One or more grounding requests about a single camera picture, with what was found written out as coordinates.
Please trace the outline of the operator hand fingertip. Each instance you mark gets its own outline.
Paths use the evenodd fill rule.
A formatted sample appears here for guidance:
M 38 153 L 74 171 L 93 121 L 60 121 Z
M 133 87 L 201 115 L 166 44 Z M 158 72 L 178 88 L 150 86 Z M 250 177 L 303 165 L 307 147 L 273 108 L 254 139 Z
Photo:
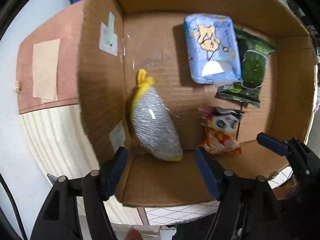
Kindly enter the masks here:
M 138 230 L 130 228 L 125 235 L 124 240 L 143 240 L 143 237 Z

